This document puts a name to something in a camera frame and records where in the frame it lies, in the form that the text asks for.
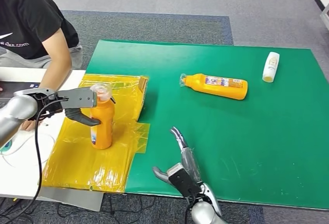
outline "nike logo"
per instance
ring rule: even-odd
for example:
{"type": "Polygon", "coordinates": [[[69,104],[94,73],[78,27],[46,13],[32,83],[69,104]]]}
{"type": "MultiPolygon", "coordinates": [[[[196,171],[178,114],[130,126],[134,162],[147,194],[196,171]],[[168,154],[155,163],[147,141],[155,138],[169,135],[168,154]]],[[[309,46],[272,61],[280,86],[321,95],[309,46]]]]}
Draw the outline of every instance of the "nike logo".
{"type": "Polygon", "coordinates": [[[11,34],[12,34],[12,33],[5,34],[5,35],[0,35],[0,39],[6,38],[6,37],[10,36],[10,35],[11,35],[11,34]]]}

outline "laptop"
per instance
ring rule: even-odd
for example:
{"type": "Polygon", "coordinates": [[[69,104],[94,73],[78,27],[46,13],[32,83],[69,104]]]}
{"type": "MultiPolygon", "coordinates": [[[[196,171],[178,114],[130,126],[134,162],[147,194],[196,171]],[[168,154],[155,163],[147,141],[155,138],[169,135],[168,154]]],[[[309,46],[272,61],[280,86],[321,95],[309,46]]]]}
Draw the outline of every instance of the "laptop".
{"type": "Polygon", "coordinates": [[[28,82],[2,82],[0,87],[0,108],[5,107],[10,99],[14,97],[14,93],[23,89],[38,88],[40,83],[28,83],[28,82]]]}

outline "robotic hand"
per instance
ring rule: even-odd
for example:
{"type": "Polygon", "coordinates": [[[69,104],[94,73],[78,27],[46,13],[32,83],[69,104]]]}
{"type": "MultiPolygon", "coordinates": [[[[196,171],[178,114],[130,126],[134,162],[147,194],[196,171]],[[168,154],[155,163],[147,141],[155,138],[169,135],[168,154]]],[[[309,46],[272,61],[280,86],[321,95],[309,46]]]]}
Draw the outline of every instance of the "robotic hand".
{"type": "Polygon", "coordinates": [[[183,135],[176,127],[172,127],[171,132],[175,135],[178,142],[182,162],[168,169],[167,173],[154,166],[152,170],[155,177],[176,187],[185,197],[195,224],[227,224],[221,218],[222,213],[216,196],[201,179],[192,149],[187,146],[183,135]]]}
{"type": "Polygon", "coordinates": [[[17,132],[25,120],[39,120],[65,110],[66,117],[88,126],[100,124],[82,114],[81,107],[95,107],[97,94],[89,87],[54,91],[48,88],[26,89],[14,93],[6,106],[0,109],[0,148],[17,132]]]}

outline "yellow plastic bag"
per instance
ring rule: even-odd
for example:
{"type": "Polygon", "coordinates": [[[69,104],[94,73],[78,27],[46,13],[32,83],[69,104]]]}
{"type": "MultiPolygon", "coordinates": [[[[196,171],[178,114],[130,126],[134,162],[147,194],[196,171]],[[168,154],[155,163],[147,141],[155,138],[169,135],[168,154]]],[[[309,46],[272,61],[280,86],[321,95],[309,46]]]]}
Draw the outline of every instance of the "yellow plastic bag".
{"type": "MultiPolygon", "coordinates": [[[[145,153],[149,124],[137,123],[148,78],[87,74],[79,87],[111,84],[115,99],[112,145],[92,147],[90,127],[65,118],[43,172],[42,186],[124,192],[135,153],[145,153]]],[[[89,115],[90,109],[82,109],[89,115]]]]}

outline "yellow bottle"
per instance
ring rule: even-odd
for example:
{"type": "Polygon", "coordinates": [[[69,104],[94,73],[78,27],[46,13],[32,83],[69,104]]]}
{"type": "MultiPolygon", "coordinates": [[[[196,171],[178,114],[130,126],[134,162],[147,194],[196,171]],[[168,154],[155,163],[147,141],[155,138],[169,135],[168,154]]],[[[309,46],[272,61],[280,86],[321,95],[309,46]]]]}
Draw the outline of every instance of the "yellow bottle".
{"type": "Polygon", "coordinates": [[[230,79],[206,76],[201,73],[180,76],[180,86],[187,86],[195,91],[217,96],[243,100],[248,90],[248,83],[241,79],[230,79]]]}
{"type": "Polygon", "coordinates": [[[95,84],[91,87],[97,93],[97,105],[91,108],[91,117],[100,120],[100,125],[91,127],[93,147],[104,150],[112,143],[112,121],[115,113],[115,100],[109,85],[95,84]]]}

